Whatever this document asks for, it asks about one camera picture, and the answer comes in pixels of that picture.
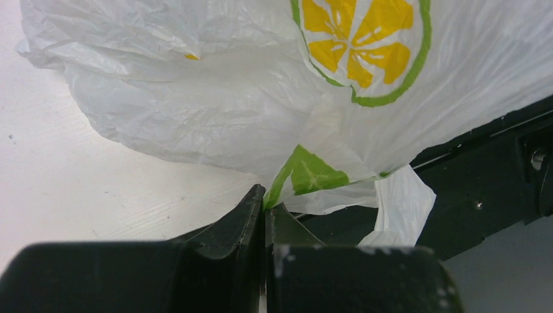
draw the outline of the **green circle outline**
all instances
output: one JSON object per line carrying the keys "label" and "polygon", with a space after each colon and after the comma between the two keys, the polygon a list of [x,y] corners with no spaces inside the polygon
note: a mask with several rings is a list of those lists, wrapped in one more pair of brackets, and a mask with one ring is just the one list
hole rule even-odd
{"label": "green circle outline", "polygon": [[[292,16],[297,26],[299,27],[301,36],[303,37],[303,42],[305,43],[307,51],[309,52],[309,47],[307,46],[307,40],[305,39],[305,34],[301,29],[301,17],[299,14],[298,1],[299,0],[290,0],[292,5]],[[386,104],[392,103],[395,100],[397,100],[399,97],[401,97],[401,95],[403,95],[407,91],[407,89],[409,89],[409,87],[413,85],[413,83],[417,79],[419,73],[422,71],[426,63],[426,57],[428,56],[428,51],[430,51],[430,45],[432,44],[432,24],[430,21],[430,0],[419,0],[419,11],[421,13],[421,19],[423,20],[423,43],[421,45],[421,49],[419,50],[419,54],[417,54],[417,57],[413,61],[413,65],[409,69],[409,72],[407,72],[407,74],[405,75],[403,83],[388,95],[380,96],[380,97],[358,97],[355,94],[355,89],[353,88],[353,86],[349,86],[351,87],[351,101],[353,103],[356,103],[360,106],[366,106],[369,108],[384,106]],[[309,54],[309,57],[308,57],[309,63],[313,65],[313,67],[317,70],[317,72],[319,72],[319,74],[321,74],[327,80],[327,82],[329,82],[331,85],[334,85],[334,86],[346,87],[345,85],[342,85],[341,83],[338,83],[332,78],[326,76],[313,63],[313,61],[311,61],[310,56],[311,54]]]}

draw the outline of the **gray surface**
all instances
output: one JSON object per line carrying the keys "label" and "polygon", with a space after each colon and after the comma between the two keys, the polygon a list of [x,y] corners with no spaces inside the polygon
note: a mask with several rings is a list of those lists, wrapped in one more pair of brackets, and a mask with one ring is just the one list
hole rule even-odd
{"label": "gray surface", "polygon": [[445,262],[466,312],[553,312],[553,218],[515,224]]}

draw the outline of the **lemon slice print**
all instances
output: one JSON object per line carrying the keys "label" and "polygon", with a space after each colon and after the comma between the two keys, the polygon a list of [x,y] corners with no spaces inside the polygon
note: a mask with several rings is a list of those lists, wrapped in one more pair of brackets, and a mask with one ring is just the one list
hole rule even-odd
{"label": "lemon slice print", "polygon": [[362,106],[394,102],[430,49],[430,0],[291,0],[309,61]]}

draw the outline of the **yellow dot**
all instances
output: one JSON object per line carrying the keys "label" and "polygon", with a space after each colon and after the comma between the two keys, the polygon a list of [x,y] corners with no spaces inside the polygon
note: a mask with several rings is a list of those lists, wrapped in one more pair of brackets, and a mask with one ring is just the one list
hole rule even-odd
{"label": "yellow dot", "polygon": [[201,60],[199,57],[196,57],[193,54],[186,54],[185,57],[190,60]]}

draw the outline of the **plastic bag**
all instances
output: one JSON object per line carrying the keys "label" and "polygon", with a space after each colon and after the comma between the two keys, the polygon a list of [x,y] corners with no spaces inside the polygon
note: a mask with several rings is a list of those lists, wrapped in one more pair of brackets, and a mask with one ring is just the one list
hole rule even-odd
{"label": "plastic bag", "polygon": [[22,12],[18,51],[64,71],[101,135],[255,173],[267,206],[378,202],[387,234],[417,221],[395,243],[414,243],[433,202],[398,169],[553,93],[548,0],[22,0]]}

